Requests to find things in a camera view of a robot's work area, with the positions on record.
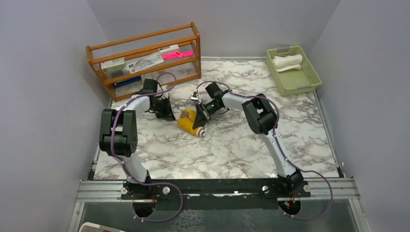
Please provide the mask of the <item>yellow towel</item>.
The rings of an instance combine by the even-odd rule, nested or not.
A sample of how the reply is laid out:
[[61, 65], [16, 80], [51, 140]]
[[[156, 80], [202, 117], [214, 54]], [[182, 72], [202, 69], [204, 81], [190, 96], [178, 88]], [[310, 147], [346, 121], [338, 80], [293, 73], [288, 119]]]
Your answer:
[[189, 134], [196, 137], [204, 137], [207, 129], [203, 126], [193, 128], [193, 124], [196, 118], [196, 111], [192, 109], [184, 109], [181, 112], [180, 118], [177, 121], [177, 125], [180, 129], [188, 132]]

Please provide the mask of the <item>white towel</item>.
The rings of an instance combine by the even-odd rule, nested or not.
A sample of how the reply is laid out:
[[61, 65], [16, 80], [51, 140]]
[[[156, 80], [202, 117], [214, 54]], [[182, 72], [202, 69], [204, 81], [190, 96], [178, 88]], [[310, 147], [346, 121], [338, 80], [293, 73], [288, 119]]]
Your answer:
[[274, 56], [272, 61], [279, 73], [288, 70], [299, 70], [302, 68], [303, 56], [300, 54], [285, 57]]

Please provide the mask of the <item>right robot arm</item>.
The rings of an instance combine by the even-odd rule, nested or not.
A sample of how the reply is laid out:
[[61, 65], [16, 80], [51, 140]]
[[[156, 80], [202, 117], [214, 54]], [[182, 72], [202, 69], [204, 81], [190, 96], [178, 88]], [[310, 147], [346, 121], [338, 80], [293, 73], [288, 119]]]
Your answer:
[[211, 116], [222, 108], [242, 110], [251, 131], [265, 143], [278, 172], [279, 191], [290, 197], [300, 194], [306, 184], [302, 172], [292, 163], [287, 154], [278, 130], [278, 108], [264, 94], [245, 96], [234, 93], [229, 87], [220, 88], [220, 82], [207, 81], [205, 88], [211, 101], [202, 103], [198, 89], [195, 89], [190, 100], [195, 102], [196, 118], [193, 129], [204, 126]]

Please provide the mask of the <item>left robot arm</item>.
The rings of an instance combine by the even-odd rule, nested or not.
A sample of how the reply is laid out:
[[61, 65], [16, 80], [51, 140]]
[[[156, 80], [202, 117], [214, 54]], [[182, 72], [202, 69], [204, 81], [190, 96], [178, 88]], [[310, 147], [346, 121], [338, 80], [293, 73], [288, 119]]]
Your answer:
[[99, 147], [113, 157], [123, 168], [127, 179], [121, 193], [131, 197], [147, 198], [153, 193], [151, 177], [136, 154], [138, 145], [137, 117], [154, 113], [157, 119], [174, 121], [170, 98], [161, 84], [154, 79], [144, 81], [143, 88], [119, 109], [102, 111]]

